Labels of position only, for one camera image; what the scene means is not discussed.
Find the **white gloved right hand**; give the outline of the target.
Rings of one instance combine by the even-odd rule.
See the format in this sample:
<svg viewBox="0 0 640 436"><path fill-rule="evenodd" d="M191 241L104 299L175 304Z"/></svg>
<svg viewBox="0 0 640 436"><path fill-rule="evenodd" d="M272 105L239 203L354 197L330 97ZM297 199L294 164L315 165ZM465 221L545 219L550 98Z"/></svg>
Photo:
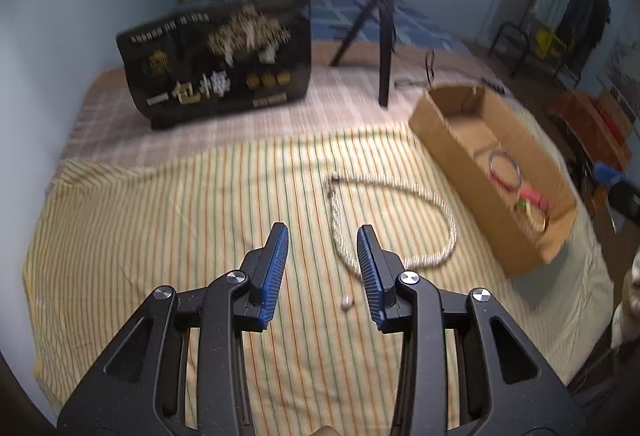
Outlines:
<svg viewBox="0 0 640 436"><path fill-rule="evenodd" d="M631 268L623 281L622 300L616 307L612 318L611 348L617 349L623 344L635 341L640 331L640 254L634 255Z"/></svg>

